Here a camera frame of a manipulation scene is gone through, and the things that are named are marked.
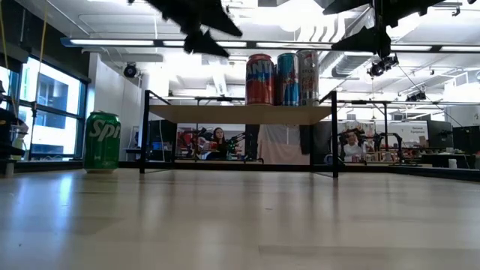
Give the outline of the red can blue white logo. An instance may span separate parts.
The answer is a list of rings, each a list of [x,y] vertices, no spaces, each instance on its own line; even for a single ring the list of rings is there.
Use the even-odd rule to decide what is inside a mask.
[[[274,104],[274,64],[270,55],[251,55],[246,64],[245,99],[250,105]]]

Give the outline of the black framed window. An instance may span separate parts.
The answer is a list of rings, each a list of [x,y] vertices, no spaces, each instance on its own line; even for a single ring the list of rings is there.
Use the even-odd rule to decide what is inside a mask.
[[[0,106],[18,118],[10,139],[18,161],[67,161],[80,156],[86,84],[36,58],[11,70],[0,65],[7,100]]]

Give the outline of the silver ventilation duct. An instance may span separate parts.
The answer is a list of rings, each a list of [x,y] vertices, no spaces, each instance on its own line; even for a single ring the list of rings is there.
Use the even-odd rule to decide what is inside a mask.
[[[368,6],[368,10],[372,13],[373,24],[371,26],[364,25],[357,32],[359,32],[363,27],[366,27],[367,29],[370,29],[372,27],[377,27],[377,28],[381,29],[380,27],[375,25],[374,1],[371,5],[369,5],[369,4],[365,4],[365,5]],[[386,27],[382,27],[382,28],[386,28],[386,32],[387,32],[388,36],[391,38],[387,29],[388,28],[393,29],[393,28],[391,26],[386,26]],[[335,66],[335,68],[332,70],[332,74],[334,76],[342,75],[342,74],[346,73],[346,71],[353,71],[356,68],[360,67],[360,65],[362,65],[363,63],[367,62],[368,59],[371,59],[374,56],[376,57],[376,60],[374,62],[379,62],[381,60],[381,58],[377,54],[373,54],[372,52],[356,52],[356,51],[342,51],[342,52],[343,52],[342,60],[340,60],[337,64],[337,66]]]

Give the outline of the black equipment rack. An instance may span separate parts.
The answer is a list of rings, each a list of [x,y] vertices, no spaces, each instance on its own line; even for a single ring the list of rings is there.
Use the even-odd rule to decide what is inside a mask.
[[[9,110],[0,108],[0,177],[8,174],[8,164],[11,155],[22,156],[25,152],[21,148],[13,147],[12,127],[16,126],[19,131],[18,137],[24,137],[28,132],[28,125]]]

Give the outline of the black computer monitor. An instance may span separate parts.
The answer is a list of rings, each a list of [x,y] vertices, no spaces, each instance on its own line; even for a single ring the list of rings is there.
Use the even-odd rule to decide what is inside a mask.
[[[452,148],[453,130],[452,124],[447,121],[427,121],[428,145],[430,148]]]
[[[480,155],[480,126],[454,127],[453,144],[468,155]]]

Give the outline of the blue silver energy drink can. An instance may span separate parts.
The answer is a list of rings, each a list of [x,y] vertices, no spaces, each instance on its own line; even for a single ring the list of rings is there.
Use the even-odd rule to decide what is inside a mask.
[[[299,60],[295,53],[284,53],[277,57],[277,105],[297,107],[299,105]]]

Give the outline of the tall white slim beverage can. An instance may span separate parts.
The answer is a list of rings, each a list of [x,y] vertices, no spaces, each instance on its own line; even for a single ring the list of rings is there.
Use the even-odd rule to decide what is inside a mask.
[[[318,100],[318,53],[315,50],[303,49],[298,56],[299,105],[317,106]]]

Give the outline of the pink hanging cloth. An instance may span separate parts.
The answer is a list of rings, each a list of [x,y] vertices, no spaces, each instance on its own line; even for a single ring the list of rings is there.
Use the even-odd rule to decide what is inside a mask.
[[[308,165],[310,155],[303,154],[298,125],[261,124],[257,139],[257,154],[264,164]]]

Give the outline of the wooden shelf black metal frame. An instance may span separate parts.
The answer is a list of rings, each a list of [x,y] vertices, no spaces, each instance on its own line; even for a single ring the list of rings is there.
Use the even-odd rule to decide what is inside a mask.
[[[149,114],[173,123],[228,124],[228,125],[308,125],[310,127],[310,163],[309,170],[315,171],[314,163],[314,125],[331,116],[332,132],[338,132],[337,92],[330,91],[318,100],[319,106],[183,106],[170,102],[145,90],[142,115],[141,156],[139,172],[146,172],[147,139]],[[330,101],[330,106],[320,104]]]

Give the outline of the person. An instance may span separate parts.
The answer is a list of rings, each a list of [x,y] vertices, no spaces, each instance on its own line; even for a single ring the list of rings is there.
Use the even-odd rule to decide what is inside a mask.
[[[214,129],[212,142],[216,143],[216,151],[211,152],[208,157],[212,160],[225,160],[228,153],[228,144],[222,128],[216,127]]]
[[[358,163],[365,159],[364,147],[359,143],[360,140],[356,133],[349,132],[346,134],[346,144],[343,146],[345,162]]]

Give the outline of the green soda can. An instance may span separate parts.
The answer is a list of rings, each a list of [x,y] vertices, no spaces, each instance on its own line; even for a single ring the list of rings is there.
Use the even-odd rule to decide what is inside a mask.
[[[109,112],[94,111],[86,122],[84,169],[87,173],[112,173],[119,167],[119,117]]]

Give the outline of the white sign board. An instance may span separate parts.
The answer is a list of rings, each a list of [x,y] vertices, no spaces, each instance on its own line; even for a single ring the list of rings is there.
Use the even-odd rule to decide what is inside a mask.
[[[403,144],[409,148],[424,148],[428,146],[428,123],[426,121],[401,122],[398,134]]]

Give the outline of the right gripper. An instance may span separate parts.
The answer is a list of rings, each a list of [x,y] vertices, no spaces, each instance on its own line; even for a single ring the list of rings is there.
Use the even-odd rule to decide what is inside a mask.
[[[324,15],[339,14],[373,3],[375,25],[380,27],[363,27],[359,32],[346,37],[331,46],[336,51],[370,52],[381,59],[390,56],[391,38],[386,32],[386,26],[398,26],[398,21],[412,14],[420,17],[444,0],[334,0],[323,10]]]

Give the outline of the long ceiling light bar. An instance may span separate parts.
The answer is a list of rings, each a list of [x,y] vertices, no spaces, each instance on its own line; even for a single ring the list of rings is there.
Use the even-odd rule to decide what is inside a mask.
[[[63,37],[65,47],[154,47],[181,48],[183,40],[142,40],[142,39],[94,39]],[[220,40],[217,44],[225,49],[245,50],[322,50],[332,51],[333,43],[323,42],[289,42],[289,41],[255,41],[255,40]],[[408,44],[394,43],[393,53],[454,53],[480,54],[480,45],[466,44]]]

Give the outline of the black aluminium table frame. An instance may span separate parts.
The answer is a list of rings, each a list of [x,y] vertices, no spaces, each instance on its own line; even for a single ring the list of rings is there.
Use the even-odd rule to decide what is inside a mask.
[[[14,167],[15,173],[36,173],[57,170],[79,170],[83,163],[74,161],[29,161],[18,162]],[[145,169],[145,170],[229,170],[229,171],[260,171],[260,172],[310,172],[310,173],[331,173],[332,166],[328,165],[271,165],[262,163],[236,163],[225,161],[217,163],[188,162],[186,160],[177,163],[140,163],[122,161],[119,163],[121,169]],[[480,170],[475,169],[447,169],[423,166],[365,166],[348,165],[339,166],[339,173],[394,173],[400,175],[422,176],[439,179],[454,179],[467,182],[480,183]]]

